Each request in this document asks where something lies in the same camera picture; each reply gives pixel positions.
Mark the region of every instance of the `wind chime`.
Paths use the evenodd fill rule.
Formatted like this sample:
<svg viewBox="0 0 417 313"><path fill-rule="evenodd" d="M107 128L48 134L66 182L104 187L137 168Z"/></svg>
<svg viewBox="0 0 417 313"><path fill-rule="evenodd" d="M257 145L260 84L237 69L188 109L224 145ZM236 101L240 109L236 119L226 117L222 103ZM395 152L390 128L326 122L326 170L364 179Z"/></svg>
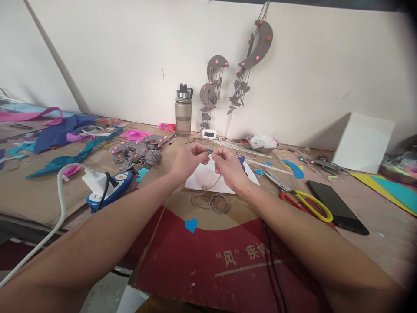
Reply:
<svg viewBox="0 0 417 313"><path fill-rule="evenodd" d="M239 63L240 70L236 71L238 79L235 80L234 83L235 93L229 98L232 104L229 106L230 110L227 112L228 115L233 112L236 107L245 106L243 104L243 99L245 98L245 94L250 90L248 81L249 76L251 75L251 68L265 57L271 46L274 34L272 33L271 25L266 21L266 13L269 4L270 2L264 4L258 19L255 21L256 31L255 34L251 34L251 38L249 39L248 54L246 59ZM258 35L258 43L256 47L253 48L256 35Z"/></svg>
<svg viewBox="0 0 417 313"><path fill-rule="evenodd" d="M200 100L203 104L203 108L200 109L202 112L201 129L210 128L211 110L216 108L217 101L220 99L225 67L229 67L229 63L221 55L215 55L207 64L208 83L200 89Z"/></svg>

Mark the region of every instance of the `white wall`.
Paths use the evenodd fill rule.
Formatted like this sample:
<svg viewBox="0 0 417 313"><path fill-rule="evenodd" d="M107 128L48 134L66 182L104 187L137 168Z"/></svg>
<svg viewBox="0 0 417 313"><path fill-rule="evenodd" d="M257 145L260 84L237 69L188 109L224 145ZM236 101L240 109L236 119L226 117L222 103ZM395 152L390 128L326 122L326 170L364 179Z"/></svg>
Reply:
<svg viewBox="0 0 417 313"><path fill-rule="evenodd" d="M211 125L227 137L261 130L283 143L334 149L351 111L395 121L391 145L417 133L416 50L403 13L272 3L271 49L230 121L234 73L261 5L29 1L93 113L174 123L175 91L187 83L199 130L205 60L222 54L231 66Z"/></svg>
<svg viewBox="0 0 417 313"><path fill-rule="evenodd" d="M0 88L28 103L79 112L23 0L0 1Z"/></svg>

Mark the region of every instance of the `yellow scissors handle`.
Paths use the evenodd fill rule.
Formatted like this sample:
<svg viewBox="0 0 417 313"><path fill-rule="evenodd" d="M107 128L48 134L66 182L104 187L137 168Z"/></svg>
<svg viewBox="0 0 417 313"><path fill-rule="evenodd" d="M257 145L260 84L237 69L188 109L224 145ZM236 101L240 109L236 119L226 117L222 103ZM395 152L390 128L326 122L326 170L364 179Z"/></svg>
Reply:
<svg viewBox="0 0 417 313"><path fill-rule="evenodd" d="M302 203L304 203L304 205L311 211L313 212L313 214L315 216L317 216L319 219L321 219L323 222L326 223L330 223L331 221L333 221L333 215L331 214L331 212L329 211L329 209L323 204L321 203L319 200L317 200L316 198L314 198L313 196L309 195L308 193L304 193L302 191L299 190L294 190L295 191L295 196L301 200ZM307 203L307 201L304 200L304 197L309 198L311 200L313 200L315 203L318 204L318 206L320 208L322 208L322 210L326 213L326 217L322 216L319 212L317 212L310 204Z"/></svg>

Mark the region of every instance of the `hand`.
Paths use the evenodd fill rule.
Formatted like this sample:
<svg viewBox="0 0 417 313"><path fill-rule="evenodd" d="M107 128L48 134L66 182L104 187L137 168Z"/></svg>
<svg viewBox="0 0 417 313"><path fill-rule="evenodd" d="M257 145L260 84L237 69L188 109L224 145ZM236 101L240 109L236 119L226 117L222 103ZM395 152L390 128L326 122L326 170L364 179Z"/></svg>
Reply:
<svg viewBox="0 0 417 313"><path fill-rule="evenodd" d="M196 142L186 144L178 150L170 174L184 182L194 173L199 164L209 163L208 156L205 146Z"/></svg>
<svg viewBox="0 0 417 313"><path fill-rule="evenodd" d="M234 192L238 186L250 182L250 179L242 169L238 156L227 148L213 151L212 159L215 162L216 174L222 174L227 187Z"/></svg>

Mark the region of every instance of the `water bottle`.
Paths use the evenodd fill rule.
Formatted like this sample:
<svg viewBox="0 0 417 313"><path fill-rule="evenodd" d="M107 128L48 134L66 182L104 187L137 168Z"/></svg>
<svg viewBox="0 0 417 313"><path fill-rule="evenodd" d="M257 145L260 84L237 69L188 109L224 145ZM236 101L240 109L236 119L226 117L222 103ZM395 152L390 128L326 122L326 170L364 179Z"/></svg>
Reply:
<svg viewBox="0 0 417 313"><path fill-rule="evenodd" d="M180 84L175 99L177 136L179 137L191 135L191 98L192 88L187 88L186 84Z"/></svg>

